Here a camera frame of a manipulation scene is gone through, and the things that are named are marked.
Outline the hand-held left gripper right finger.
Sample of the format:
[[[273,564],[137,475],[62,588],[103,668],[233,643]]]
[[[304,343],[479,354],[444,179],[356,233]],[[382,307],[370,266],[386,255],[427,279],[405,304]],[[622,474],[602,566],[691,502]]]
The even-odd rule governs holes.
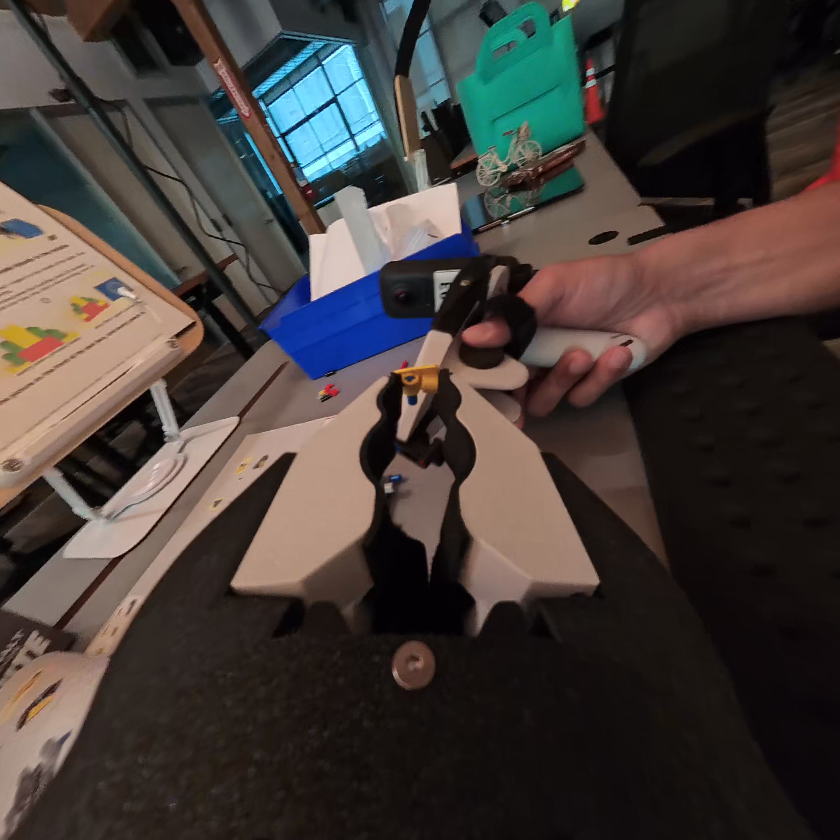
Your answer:
[[[459,374],[434,399],[453,474],[432,585],[477,635],[498,605],[590,596],[601,581],[539,447]]]

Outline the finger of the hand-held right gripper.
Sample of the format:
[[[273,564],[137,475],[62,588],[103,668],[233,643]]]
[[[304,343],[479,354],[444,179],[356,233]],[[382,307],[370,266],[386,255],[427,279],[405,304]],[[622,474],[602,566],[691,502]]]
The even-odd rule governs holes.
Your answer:
[[[419,351],[416,362],[408,367],[429,364],[437,365],[439,368],[439,385],[442,366],[453,341],[454,336],[448,332],[440,332],[434,329],[430,330]],[[427,411],[430,409],[435,396],[436,394],[421,395],[418,404],[409,406],[402,394],[402,408],[396,427],[396,440],[405,442],[414,435],[421,421],[426,416]]]

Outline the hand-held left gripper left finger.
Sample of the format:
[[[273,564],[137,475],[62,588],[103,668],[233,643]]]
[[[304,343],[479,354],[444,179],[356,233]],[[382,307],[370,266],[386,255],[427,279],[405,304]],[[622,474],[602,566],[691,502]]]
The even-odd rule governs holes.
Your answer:
[[[399,585],[403,533],[381,478],[394,457],[401,388],[381,377],[292,459],[230,582],[237,595],[335,607],[354,632],[382,620],[367,595]]]

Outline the yellow lego piece blue pin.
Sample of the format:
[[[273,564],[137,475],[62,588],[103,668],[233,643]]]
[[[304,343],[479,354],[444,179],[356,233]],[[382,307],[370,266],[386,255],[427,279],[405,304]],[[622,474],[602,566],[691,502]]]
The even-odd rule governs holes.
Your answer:
[[[418,404],[421,395],[434,395],[438,391],[439,368],[435,364],[403,366],[392,373],[398,378],[409,406]]]

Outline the person's right forearm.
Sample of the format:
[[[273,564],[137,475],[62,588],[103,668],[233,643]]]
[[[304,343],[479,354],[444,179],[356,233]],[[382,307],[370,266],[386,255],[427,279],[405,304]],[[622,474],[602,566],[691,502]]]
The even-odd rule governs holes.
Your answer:
[[[636,253],[644,312],[665,316],[649,349],[740,322],[838,309],[839,183],[663,238]]]

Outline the lego instruction booklet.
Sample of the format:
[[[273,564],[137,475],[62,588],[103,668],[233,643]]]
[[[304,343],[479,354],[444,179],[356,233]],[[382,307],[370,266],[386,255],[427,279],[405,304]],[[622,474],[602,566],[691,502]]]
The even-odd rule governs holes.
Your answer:
[[[111,657],[174,561],[281,456],[297,453],[329,421],[246,436],[84,650],[44,653],[2,684],[1,838],[13,835],[66,760]]]

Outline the lego set box yellow car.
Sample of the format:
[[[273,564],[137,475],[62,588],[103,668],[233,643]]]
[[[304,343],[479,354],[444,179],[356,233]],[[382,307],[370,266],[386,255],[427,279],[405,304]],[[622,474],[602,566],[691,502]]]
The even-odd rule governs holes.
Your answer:
[[[1,706],[20,705],[59,678],[75,675],[81,658],[74,637],[52,626],[1,611]]]

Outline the person's right hand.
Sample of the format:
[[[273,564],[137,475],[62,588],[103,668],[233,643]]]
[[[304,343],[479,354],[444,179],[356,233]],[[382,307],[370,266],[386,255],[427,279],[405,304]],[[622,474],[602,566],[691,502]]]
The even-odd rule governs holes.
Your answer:
[[[654,360],[691,326],[676,268],[665,261],[668,244],[663,238],[625,255],[551,264],[519,296],[539,326],[632,334]],[[598,359],[583,349],[567,350],[515,396],[536,417],[546,417],[562,402],[588,406],[627,375],[631,361],[630,350],[618,346]]]

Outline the blue plastic bin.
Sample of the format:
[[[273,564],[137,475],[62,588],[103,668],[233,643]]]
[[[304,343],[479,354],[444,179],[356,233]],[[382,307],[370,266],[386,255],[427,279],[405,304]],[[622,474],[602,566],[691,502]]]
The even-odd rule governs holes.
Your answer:
[[[391,318],[374,272],[311,300],[306,275],[260,324],[312,380],[423,337],[432,317]]]

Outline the brown wooden model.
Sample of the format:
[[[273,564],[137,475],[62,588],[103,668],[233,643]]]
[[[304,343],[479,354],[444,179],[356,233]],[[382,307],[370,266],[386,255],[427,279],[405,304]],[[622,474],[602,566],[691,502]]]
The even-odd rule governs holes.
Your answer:
[[[526,163],[505,175],[499,186],[510,192],[531,190],[543,186],[558,175],[567,172],[586,146],[586,137],[562,145],[537,160]]]

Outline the teal tote bag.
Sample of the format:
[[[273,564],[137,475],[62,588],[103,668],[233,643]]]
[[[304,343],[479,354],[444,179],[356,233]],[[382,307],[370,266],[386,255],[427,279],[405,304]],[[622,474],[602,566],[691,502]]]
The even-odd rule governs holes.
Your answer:
[[[457,83],[476,156],[495,145],[508,152],[505,132],[528,122],[542,155],[585,135],[579,61],[569,16],[552,21],[539,2],[527,2],[493,24],[474,72]]]

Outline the orange traffic cone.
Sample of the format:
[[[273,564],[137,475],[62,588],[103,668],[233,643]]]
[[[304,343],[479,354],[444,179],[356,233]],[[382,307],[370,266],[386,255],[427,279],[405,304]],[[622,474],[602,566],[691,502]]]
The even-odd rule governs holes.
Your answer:
[[[605,119],[602,77],[603,73],[596,68],[593,58],[587,54],[584,60],[583,101],[584,118],[590,127],[601,124]]]

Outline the wooden board with instruction sheet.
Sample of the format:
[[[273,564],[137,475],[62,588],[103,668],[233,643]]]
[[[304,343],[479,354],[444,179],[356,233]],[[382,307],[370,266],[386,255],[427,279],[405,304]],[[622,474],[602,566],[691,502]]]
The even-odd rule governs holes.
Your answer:
[[[195,351],[173,292],[73,218],[1,187],[2,504]]]

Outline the black mesh chair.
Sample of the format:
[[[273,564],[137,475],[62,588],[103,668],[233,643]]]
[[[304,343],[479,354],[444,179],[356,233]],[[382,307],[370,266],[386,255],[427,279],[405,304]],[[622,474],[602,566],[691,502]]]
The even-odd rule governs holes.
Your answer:
[[[789,9],[625,2],[604,145],[638,195],[770,202],[766,123]]]

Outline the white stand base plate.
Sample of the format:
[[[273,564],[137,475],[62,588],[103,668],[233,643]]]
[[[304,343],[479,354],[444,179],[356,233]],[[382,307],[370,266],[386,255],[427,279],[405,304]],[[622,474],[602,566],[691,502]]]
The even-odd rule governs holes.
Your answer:
[[[164,445],[104,507],[94,508],[69,480],[50,467],[47,484],[86,524],[63,549],[70,560],[115,560],[143,541],[179,496],[224,445],[239,424],[237,416],[183,429],[175,417],[164,380],[150,387],[161,420]]]

